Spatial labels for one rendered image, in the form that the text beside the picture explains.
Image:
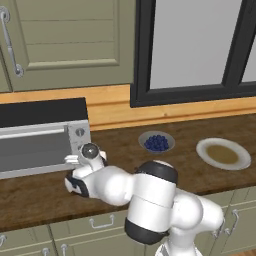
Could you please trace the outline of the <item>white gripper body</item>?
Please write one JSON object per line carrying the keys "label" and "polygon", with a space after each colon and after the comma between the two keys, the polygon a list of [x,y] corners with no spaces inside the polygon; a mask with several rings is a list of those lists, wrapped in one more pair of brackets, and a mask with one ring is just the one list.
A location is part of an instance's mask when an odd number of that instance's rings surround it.
{"label": "white gripper body", "polygon": [[68,155],[64,158],[66,164],[78,165],[78,156],[77,155]]}

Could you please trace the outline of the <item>toaster oven glass door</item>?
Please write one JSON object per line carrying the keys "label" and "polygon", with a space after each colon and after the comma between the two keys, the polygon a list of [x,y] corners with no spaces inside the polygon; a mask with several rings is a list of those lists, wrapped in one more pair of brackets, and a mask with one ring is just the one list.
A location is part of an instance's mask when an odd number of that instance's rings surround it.
{"label": "toaster oven glass door", "polygon": [[0,135],[65,128],[65,133],[0,140],[0,179],[64,171],[71,153],[66,125],[29,125],[0,128]]}

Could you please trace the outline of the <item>silver toaster oven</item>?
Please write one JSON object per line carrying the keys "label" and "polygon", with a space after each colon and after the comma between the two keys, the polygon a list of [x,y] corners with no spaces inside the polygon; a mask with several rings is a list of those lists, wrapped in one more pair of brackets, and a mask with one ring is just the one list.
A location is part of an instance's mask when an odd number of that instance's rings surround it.
{"label": "silver toaster oven", "polygon": [[[78,154],[79,148],[91,141],[85,98],[0,104],[0,128],[45,124],[67,126],[69,155]],[[85,131],[82,137],[75,133],[78,128]]]}

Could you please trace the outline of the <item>olive lower cupboard door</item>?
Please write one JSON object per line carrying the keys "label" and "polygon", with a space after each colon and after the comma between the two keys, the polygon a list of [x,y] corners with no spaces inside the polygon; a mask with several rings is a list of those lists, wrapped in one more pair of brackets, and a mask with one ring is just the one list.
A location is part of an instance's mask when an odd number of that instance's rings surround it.
{"label": "olive lower cupboard door", "polygon": [[[231,236],[225,229],[231,229],[235,221],[232,210],[237,209],[239,221]],[[256,249],[256,201],[230,205],[225,215],[225,227],[216,239],[210,256],[230,256]]]}
{"label": "olive lower cupboard door", "polygon": [[68,246],[67,256],[154,256],[155,246],[146,246],[130,239],[124,232],[107,232],[55,240],[59,256],[61,245]]}
{"label": "olive lower cupboard door", "polygon": [[16,249],[0,251],[0,256],[43,256],[42,249]]}

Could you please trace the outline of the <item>narrow olive cupboard door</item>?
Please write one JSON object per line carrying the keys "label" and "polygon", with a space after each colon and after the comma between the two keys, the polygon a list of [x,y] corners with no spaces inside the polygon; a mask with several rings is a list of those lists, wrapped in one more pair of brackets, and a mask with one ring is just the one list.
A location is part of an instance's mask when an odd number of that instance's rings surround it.
{"label": "narrow olive cupboard door", "polygon": [[0,93],[9,93],[11,91],[12,87],[10,84],[9,74],[0,47]]}

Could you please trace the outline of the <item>large olive cupboard door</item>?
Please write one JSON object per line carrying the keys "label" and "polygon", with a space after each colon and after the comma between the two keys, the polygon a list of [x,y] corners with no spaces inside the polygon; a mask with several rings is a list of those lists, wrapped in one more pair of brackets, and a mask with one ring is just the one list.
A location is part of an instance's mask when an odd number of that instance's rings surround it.
{"label": "large olive cupboard door", "polygon": [[135,0],[0,0],[18,78],[0,21],[11,92],[127,84],[133,80]]}

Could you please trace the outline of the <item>olive drawer front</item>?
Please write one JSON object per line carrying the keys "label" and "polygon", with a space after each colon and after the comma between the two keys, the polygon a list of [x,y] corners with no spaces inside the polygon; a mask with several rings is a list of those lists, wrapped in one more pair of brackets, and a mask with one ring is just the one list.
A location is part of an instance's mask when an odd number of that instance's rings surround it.
{"label": "olive drawer front", "polygon": [[[102,225],[110,222],[109,216],[113,214],[115,216],[114,225],[108,228],[92,229],[89,219],[94,218],[95,225]],[[83,217],[78,219],[72,219],[62,222],[53,223],[50,225],[53,238],[55,240],[63,240],[67,238],[76,238],[83,235],[96,235],[104,234],[107,232],[117,231],[124,232],[125,218],[127,211],[117,211],[101,215],[94,215],[89,217]]]}
{"label": "olive drawer front", "polygon": [[204,195],[221,207],[256,201],[256,186]]}
{"label": "olive drawer front", "polygon": [[7,240],[0,247],[0,251],[33,246],[51,241],[46,225],[1,232],[0,235],[2,234],[7,237]]}

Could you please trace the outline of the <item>blueberries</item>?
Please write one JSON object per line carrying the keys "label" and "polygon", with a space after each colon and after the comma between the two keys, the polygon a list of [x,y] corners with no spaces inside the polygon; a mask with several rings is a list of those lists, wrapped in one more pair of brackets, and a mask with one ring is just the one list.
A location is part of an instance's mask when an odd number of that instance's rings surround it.
{"label": "blueberries", "polygon": [[169,148],[168,140],[162,135],[150,136],[144,146],[151,151],[165,151]]}

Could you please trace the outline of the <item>grey bowl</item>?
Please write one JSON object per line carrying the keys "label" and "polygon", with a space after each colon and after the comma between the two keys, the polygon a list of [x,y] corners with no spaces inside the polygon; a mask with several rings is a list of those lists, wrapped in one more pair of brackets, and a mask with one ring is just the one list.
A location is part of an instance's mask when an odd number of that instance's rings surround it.
{"label": "grey bowl", "polygon": [[[153,135],[162,135],[162,136],[165,136],[166,139],[168,140],[168,144],[169,144],[169,148],[165,151],[151,151],[149,149],[147,149],[145,146],[144,146],[144,143],[145,141],[150,137],[150,136],[153,136]],[[175,140],[174,138],[169,135],[168,133],[165,133],[165,132],[162,132],[162,131],[147,131],[147,132],[144,132],[143,134],[141,134],[138,138],[138,142],[140,144],[140,146],[142,148],[144,148],[145,150],[147,150],[148,152],[150,153],[153,153],[153,154],[160,154],[160,153],[164,153],[164,152],[168,152],[169,150],[171,150],[174,146],[175,146]]]}

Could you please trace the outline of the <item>black framed window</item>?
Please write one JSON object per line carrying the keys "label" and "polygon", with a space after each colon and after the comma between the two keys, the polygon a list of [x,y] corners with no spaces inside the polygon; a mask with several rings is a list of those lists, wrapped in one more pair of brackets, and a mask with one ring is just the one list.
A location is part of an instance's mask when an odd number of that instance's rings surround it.
{"label": "black framed window", "polygon": [[130,105],[256,96],[256,0],[136,0]]}

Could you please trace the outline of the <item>white plate with brown centre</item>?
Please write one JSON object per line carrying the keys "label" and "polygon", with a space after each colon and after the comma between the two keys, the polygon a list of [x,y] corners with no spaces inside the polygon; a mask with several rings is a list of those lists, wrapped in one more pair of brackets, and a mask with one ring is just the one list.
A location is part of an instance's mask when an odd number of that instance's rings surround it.
{"label": "white plate with brown centre", "polygon": [[222,170],[243,170],[252,162],[250,154],[244,147],[223,138],[200,140],[196,152],[204,162]]}

